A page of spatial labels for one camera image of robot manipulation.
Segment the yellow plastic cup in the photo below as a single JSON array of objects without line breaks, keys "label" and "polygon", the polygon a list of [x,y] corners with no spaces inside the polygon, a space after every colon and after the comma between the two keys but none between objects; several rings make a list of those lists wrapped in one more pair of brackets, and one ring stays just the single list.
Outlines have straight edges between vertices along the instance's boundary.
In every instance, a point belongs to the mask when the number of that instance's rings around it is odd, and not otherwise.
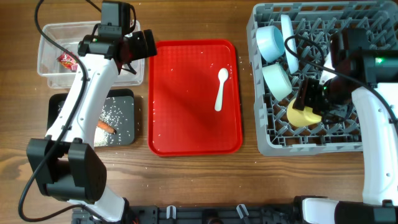
[{"label": "yellow plastic cup", "polygon": [[297,110],[293,108],[296,98],[293,98],[287,107],[287,119],[289,123],[295,127],[304,127],[319,123],[322,117],[313,112],[311,107],[305,107],[304,110]]}]

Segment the light green bowl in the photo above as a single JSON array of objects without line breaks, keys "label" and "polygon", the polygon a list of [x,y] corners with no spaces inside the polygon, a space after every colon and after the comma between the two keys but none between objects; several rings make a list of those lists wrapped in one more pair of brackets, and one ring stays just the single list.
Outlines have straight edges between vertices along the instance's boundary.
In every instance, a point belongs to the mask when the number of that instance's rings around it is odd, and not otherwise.
[{"label": "light green bowl", "polygon": [[262,68],[262,75],[271,94],[282,101],[292,92],[292,84],[285,70],[278,63]]}]

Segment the red snack wrapper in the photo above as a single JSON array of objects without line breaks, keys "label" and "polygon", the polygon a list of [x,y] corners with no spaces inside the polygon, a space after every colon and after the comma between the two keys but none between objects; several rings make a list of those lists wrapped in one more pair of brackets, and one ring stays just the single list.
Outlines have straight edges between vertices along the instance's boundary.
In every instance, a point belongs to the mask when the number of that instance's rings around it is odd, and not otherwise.
[{"label": "red snack wrapper", "polygon": [[76,60],[69,54],[63,52],[60,56],[57,57],[57,61],[62,65],[62,67],[70,70],[72,72],[77,71],[78,63]]}]

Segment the large light blue plate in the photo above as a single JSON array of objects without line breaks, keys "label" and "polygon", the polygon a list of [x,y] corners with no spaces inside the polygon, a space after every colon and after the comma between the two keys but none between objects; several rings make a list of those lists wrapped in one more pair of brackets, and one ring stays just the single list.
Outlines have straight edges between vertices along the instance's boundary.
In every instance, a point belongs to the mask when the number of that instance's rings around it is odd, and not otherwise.
[{"label": "large light blue plate", "polygon": [[[285,14],[281,15],[280,21],[281,21],[281,26],[282,26],[282,36],[283,36],[283,39],[285,42],[289,37],[294,35],[292,21],[291,21],[290,17]],[[294,39],[289,39],[287,41],[287,46],[294,53],[297,52],[297,47],[296,47]],[[289,71],[291,74],[293,74],[299,69],[299,61],[288,50],[285,50],[285,55],[286,55],[286,60],[287,60],[287,64],[289,67]]]}]

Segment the small light blue bowl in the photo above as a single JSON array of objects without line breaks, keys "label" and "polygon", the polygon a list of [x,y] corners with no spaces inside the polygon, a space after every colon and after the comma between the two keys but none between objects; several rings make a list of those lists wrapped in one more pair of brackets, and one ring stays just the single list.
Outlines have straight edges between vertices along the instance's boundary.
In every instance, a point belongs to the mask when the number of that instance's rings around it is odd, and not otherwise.
[{"label": "small light blue bowl", "polygon": [[257,46],[266,62],[274,62],[285,52],[284,39],[276,26],[260,27],[256,31]]}]

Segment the white plastic spoon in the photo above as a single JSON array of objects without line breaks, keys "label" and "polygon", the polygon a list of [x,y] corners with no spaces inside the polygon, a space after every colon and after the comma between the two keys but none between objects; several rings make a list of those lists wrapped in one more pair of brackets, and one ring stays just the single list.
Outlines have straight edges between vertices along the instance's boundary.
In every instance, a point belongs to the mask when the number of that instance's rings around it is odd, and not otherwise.
[{"label": "white plastic spoon", "polygon": [[219,88],[218,88],[218,93],[216,96],[216,101],[215,101],[215,111],[219,112],[222,109],[223,105],[223,90],[224,90],[224,83],[229,77],[229,72],[226,68],[222,68],[218,72],[218,80],[220,82]]}]

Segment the orange carrot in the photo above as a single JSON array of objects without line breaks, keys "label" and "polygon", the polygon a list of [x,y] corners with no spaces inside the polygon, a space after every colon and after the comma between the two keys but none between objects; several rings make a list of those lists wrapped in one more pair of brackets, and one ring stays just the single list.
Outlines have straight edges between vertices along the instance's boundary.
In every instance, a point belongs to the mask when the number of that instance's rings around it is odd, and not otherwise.
[{"label": "orange carrot", "polygon": [[102,120],[98,121],[97,127],[109,134],[116,134],[116,130]]}]

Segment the white rice pile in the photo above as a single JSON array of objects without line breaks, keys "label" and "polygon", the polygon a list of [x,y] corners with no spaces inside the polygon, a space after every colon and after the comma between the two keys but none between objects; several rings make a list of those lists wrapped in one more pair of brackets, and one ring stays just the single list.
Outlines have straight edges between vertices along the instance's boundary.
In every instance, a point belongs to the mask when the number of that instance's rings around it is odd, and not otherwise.
[{"label": "white rice pile", "polygon": [[121,145],[122,137],[118,131],[121,129],[122,122],[124,121],[124,115],[121,107],[118,105],[116,97],[110,97],[105,100],[99,120],[104,121],[114,128],[116,130],[116,134],[109,134],[99,127],[96,127],[94,146],[104,147]]}]

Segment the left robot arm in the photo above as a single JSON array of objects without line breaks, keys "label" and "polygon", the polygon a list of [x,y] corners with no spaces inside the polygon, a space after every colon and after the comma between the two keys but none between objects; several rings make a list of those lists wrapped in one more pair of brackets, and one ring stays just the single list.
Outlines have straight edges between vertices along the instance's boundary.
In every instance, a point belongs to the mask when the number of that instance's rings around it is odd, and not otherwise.
[{"label": "left robot arm", "polygon": [[103,1],[101,21],[72,55],[75,79],[61,112],[42,139],[31,139],[27,157],[42,195],[80,208],[96,223],[137,223],[126,198],[106,184],[106,167],[94,150],[95,131],[105,99],[122,70],[156,55],[151,30],[136,30],[133,5]]}]

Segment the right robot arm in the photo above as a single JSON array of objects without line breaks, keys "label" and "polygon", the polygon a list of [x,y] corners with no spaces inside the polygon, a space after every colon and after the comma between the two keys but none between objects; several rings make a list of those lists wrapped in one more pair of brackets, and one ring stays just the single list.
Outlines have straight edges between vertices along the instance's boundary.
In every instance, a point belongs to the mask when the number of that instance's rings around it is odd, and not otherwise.
[{"label": "right robot arm", "polygon": [[333,78],[308,78],[287,110],[296,127],[330,118],[333,110],[355,108],[364,157],[363,200],[297,196],[292,221],[297,223],[397,222],[397,51],[373,50],[364,29],[345,28],[331,36]]}]

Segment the black waste tray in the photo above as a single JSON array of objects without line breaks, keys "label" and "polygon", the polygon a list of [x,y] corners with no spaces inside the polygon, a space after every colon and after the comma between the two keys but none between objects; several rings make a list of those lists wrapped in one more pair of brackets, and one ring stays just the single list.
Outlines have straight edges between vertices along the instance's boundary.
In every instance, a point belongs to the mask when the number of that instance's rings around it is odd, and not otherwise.
[{"label": "black waste tray", "polygon": [[135,139],[134,94],[130,89],[110,90],[99,119],[113,128],[114,134],[97,127],[95,147],[128,146]]}]

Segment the grey dishwasher rack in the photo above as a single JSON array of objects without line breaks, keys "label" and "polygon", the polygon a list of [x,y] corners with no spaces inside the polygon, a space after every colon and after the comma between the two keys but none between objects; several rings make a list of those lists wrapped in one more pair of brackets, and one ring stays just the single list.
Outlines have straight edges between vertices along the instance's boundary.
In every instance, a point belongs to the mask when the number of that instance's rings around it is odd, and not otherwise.
[{"label": "grey dishwasher rack", "polygon": [[310,156],[326,152],[362,151],[359,119],[355,111],[343,123],[313,124],[296,128],[287,119],[287,106],[296,97],[305,78],[320,79],[321,71],[300,65],[288,74],[292,92],[283,100],[273,97],[264,81],[262,68],[268,66],[257,46],[261,27],[282,27],[281,17],[292,21],[295,34],[316,42],[321,49],[297,40],[297,52],[319,62],[329,52],[330,37],[344,28],[366,29],[371,49],[397,49],[397,4],[393,1],[261,3],[253,7],[246,26],[249,60],[254,79],[254,117],[257,147],[265,156]]}]

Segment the red serving tray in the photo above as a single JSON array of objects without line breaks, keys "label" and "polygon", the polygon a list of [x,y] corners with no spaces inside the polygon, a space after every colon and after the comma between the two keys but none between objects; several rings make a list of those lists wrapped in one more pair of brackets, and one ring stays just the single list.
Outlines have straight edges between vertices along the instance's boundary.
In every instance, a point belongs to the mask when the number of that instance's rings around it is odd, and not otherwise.
[{"label": "red serving tray", "polygon": [[[234,45],[226,39],[165,40],[148,69],[148,146],[160,157],[231,154],[243,143]],[[215,111],[218,72],[226,68]]]}]

